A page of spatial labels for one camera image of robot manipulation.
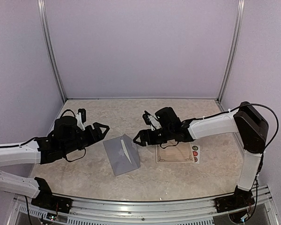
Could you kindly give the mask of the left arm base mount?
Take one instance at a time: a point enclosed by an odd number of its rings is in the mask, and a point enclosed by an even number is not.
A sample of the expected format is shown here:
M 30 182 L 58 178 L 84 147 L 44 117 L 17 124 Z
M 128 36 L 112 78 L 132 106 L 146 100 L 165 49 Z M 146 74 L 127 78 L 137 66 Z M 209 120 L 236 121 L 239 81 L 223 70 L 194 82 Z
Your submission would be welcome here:
M 67 197 L 54 195 L 43 178 L 35 177 L 34 180 L 38 184 L 39 193 L 33 197 L 31 204 L 43 209 L 52 210 L 56 213 L 62 212 L 68 214 L 70 212 L 73 200 Z

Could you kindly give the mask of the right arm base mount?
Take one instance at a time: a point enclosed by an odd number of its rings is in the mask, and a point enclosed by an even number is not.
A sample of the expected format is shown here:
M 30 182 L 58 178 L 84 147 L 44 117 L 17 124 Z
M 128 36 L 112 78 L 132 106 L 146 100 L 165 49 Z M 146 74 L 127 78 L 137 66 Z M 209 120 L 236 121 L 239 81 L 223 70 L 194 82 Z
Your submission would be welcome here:
M 236 186 L 234 193 L 214 200 L 217 213 L 236 210 L 255 204 L 252 191 L 244 191 Z

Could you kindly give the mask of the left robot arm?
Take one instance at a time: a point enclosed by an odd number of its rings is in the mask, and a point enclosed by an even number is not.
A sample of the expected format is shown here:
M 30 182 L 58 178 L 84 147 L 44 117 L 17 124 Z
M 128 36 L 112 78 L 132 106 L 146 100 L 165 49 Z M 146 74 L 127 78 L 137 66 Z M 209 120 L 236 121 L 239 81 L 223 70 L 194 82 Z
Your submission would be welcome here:
M 54 128 L 46 137 L 34 137 L 24 143 L 4 146 L 0 144 L 0 167 L 19 164 L 50 164 L 76 150 L 103 140 L 109 126 L 93 123 L 84 126 L 84 119 L 76 116 L 62 116 L 55 120 Z M 0 170 L 0 191 L 38 199 L 50 209 L 56 204 L 56 197 L 46 180 L 35 177 L 25 178 Z

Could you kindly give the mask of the beige lined letter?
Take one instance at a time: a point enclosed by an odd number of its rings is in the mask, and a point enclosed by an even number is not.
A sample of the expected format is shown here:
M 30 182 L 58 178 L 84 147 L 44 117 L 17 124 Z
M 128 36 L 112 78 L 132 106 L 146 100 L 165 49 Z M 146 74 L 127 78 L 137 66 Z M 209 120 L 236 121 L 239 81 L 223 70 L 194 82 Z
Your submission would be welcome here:
M 130 164 L 132 164 L 132 161 L 131 161 L 131 159 L 130 159 L 128 150 L 127 150 L 126 145 L 125 145 L 125 141 L 124 141 L 123 139 L 121 139 L 120 141 L 121 141 L 122 149 L 123 149 L 123 151 L 124 151 L 125 156 L 126 156 L 127 159 L 129 160 Z
M 155 157 L 158 164 L 177 164 L 177 163 L 194 163 L 194 156 L 189 142 L 179 143 L 174 146 L 170 142 L 167 147 L 155 147 Z

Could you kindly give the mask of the grey paper envelope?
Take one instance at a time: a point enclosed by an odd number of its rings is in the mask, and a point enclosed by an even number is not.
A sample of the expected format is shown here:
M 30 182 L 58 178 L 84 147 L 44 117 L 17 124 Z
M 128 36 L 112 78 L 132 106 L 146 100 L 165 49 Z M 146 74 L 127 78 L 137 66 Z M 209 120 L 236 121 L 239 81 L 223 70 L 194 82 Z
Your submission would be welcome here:
M 121 139 L 125 141 L 132 164 L 124 154 Z M 103 141 L 106 154 L 115 176 L 119 176 L 141 167 L 140 156 L 136 144 L 126 134 Z

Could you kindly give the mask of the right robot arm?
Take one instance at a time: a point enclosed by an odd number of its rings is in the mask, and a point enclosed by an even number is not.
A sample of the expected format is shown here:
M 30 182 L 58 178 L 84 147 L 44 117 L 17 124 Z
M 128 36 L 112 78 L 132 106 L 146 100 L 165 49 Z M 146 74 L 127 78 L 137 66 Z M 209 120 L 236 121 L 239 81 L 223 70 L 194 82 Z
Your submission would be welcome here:
M 238 191 L 230 198 L 234 208 L 240 208 L 248 199 L 266 148 L 269 125 L 255 109 L 255 104 L 242 102 L 238 107 L 215 115 L 181 121 L 173 108 L 165 107 L 143 119 L 149 129 L 140 130 L 133 142 L 139 146 L 162 145 L 168 141 L 190 143 L 200 138 L 238 133 L 244 146 L 244 164 L 238 181 Z

